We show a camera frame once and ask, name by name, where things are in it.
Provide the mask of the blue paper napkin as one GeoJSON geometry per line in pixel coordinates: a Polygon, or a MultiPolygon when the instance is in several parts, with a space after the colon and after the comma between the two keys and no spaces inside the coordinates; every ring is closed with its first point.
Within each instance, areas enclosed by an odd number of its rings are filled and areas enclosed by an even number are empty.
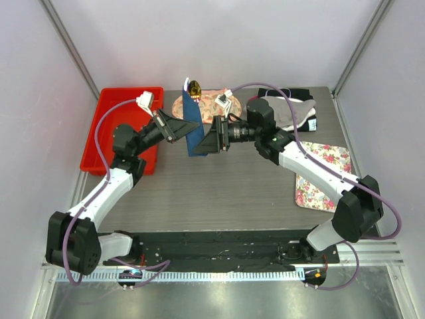
{"type": "Polygon", "coordinates": [[[203,157],[204,154],[197,154],[195,147],[205,136],[203,119],[199,108],[201,101],[201,87],[196,80],[186,77],[182,90],[183,119],[195,125],[195,128],[186,137],[187,151],[189,157],[203,157]]]}

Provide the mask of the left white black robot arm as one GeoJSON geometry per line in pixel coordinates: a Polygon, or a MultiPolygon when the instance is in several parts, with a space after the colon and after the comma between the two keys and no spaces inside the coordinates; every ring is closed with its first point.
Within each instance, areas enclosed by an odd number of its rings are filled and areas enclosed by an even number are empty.
{"type": "Polygon", "coordinates": [[[68,279],[91,274],[108,260],[119,257],[134,265],[141,257],[139,237],[125,231],[99,235],[98,229],[115,204],[143,177],[146,161],[140,154],[165,140],[173,143],[199,127],[198,122],[182,120],[155,111],[141,130],[120,124],[113,131],[114,158],[103,180],[68,212],[55,212],[48,221],[46,261],[61,266],[68,279]]]}

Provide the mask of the iridescent gold spoon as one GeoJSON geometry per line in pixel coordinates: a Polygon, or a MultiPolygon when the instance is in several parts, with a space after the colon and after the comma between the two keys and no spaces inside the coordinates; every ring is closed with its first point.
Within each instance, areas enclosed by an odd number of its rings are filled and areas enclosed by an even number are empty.
{"type": "Polygon", "coordinates": [[[196,80],[190,80],[187,85],[187,93],[196,103],[199,103],[202,97],[200,84],[196,80]]]}

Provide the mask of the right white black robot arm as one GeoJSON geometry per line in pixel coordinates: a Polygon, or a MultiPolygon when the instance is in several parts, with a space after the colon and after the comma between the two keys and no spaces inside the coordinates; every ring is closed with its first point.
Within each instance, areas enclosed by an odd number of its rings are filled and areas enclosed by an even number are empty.
{"type": "Polygon", "coordinates": [[[312,182],[335,204],[333,217],[314,227],[298,244],[296,260],[313,263],[330,246],[356,243],[383,216],[377,199],[378,182],[342,171],[313,154],[302,151],[293,134],[279,128],[274,110],[264,99],[249,101],[245,120],[230,115],[215,116],[206,136],[193,148],[195,154],[216,154],[235,142],[254,142],[257,152],[274,164],[289,169],[312,182]]]}

